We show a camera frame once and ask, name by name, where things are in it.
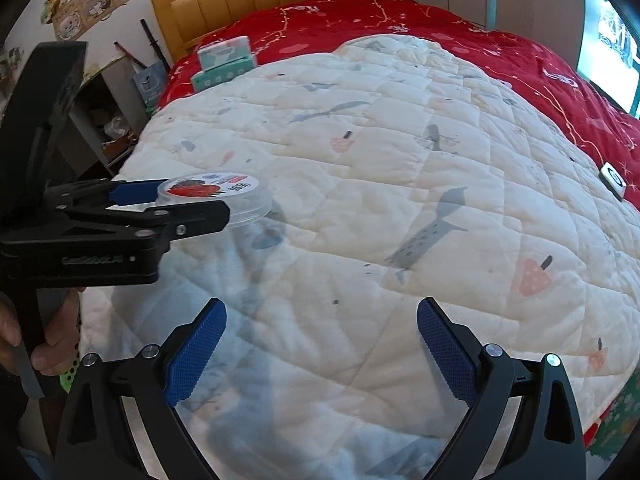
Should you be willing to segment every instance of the clear plastic container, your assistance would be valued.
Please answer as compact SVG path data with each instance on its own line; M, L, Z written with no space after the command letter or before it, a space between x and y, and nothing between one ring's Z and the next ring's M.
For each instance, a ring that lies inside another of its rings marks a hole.
M222 200L230 210L225 229L254 222L271 210L265 178L241 171L211 171L167 180L158 187L156 205Z

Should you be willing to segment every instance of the red bedsheet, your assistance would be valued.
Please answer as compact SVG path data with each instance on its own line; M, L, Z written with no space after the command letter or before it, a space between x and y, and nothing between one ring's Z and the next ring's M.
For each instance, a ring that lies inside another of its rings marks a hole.
M262 10L209 34L202 44L248 36L259 64L299 54L332 52L370 34L410 34L437 41L489 76L501 79L551 118L598 165L622 174L625 198L640 208L640 121L620 113L581 80L559 56L514 34L485 32L437 7L413 0L308 0ZM193 94L195 54L178 62L160 106Z

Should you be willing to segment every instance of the silver bolt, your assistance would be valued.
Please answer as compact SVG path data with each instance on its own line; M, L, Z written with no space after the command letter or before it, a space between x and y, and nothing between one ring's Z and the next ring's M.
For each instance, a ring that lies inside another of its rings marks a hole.
M98 361L98 354L87 354L82 358L84 366L93 366Z
M504 350L502 350L502 347L495 343L488 344L487 346L484 347L484 349L491 357L500 357L504 353Z
M146 238L148 236L153 236L155 233L151 229L140 229L140 231L136 231L136 236L138 238Z
M158 345L147 345L142 349L142 357L145 359L153 359L160 353Z
M548 356L546 356L546 362L552 366L560 366L560 364L562 363L562 361L556 354L549 354Z

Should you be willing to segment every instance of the blue textured pad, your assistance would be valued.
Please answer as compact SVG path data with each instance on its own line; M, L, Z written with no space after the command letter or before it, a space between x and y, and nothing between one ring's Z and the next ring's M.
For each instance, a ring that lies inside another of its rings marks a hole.
M418 330L456 399L472 407L478 398L476 368L456 337L427 300L418 305Z
M167 367L164 396L169 406L174 408L180 400L187 399L193 393L225 328L225 304L216 301L199 325L191 330Z
M109 193L109 199L117 205L147 204L158 198L158 186L166 180L141 180L123 182Z

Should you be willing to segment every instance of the tissue box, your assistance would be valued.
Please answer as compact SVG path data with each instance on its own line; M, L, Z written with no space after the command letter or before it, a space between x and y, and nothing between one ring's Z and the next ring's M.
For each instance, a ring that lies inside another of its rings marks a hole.
M201 70L191 78L191 83L196 93L202 92L212 86L231 81L236 76L249 72L249 70L255 67L255 56L243 57L242 59L236 59L222 66Z
M251 56L251 48L247 36L238 36L232 40L205 46L198 51L198 59L203 70L209 70L248 56Z

